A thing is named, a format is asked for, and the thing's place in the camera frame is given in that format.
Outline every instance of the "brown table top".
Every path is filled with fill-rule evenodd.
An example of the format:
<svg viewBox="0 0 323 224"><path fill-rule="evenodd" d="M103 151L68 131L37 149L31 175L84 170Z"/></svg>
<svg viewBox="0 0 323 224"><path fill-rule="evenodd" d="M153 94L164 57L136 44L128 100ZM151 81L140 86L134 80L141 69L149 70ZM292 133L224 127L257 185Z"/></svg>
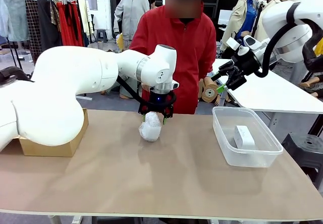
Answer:
<svg viewBox="0 0 323 224"><path fill-rule="evenodd" d="M57 215L323 219L323 198L284 152L272 167L229 166L212 116L175 115L148 143L142 117L89 110L73 158L0 153L0 211Z"/></svg>

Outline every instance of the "blue dress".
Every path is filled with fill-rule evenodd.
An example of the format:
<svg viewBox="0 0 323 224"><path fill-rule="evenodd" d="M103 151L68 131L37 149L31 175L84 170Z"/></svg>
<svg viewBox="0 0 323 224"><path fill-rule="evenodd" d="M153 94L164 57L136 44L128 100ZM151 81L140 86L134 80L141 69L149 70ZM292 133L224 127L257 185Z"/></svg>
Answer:
<svg viewBox="0 0 323 224"><path fill-rule="evenodd" d="M254 20L257 17L257 10L253 7L253 0L247 0L247 15L246 20L244 21L240 31L237 34L237 39L242 40L242 45L244 45L243 37L241 37L241 33L243 31L252 31L252 27L254 24Z"/></svg>

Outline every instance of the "white plastic bag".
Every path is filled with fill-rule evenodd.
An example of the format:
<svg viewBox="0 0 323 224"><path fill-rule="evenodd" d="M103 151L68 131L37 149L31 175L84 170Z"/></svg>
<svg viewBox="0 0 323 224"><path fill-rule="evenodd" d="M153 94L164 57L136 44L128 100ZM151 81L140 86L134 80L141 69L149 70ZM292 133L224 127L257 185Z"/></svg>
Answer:
<svg viewBox="0 0 323 224"><path fill-rule="evenodd" d="M156 112L146 114L145 122L139 127L139 133L148 142L156 141L160 136L162 125Z"/></svg>

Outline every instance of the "plastic storage box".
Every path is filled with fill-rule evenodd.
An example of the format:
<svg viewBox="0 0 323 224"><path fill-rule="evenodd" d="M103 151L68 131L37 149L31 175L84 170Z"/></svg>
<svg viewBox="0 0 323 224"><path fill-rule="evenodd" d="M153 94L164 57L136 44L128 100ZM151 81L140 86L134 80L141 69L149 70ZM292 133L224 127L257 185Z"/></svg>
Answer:
<svg viewBox="0 0 323 224"><path fill-rule="evenodd" d="M229 165L269 167L283 153L283 147L260 117L250 109L214 107L213 129ZM238 149L234 141L235 126L247 126L256 150Z"/></svg>

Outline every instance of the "gray jacket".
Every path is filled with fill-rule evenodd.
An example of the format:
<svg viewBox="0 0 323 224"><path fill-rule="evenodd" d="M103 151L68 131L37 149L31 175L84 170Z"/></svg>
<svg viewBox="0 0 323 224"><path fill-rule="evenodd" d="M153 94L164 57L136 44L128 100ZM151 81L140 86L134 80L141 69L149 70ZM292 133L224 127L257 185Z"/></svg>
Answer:
<svg viewBox="0 0 323 224"><path fill-rule="evenodd" d="M0 35L9 41L29 40L24 0L0 0Z"/></svg>
<svg viewBox="0 0 323 224"><path fill-rule="evenodd" d="M124 40L132 40L140 18L149 11L148 0L121 0L115 11L114 33L119 33L118 22L122 19Z"/></svg>

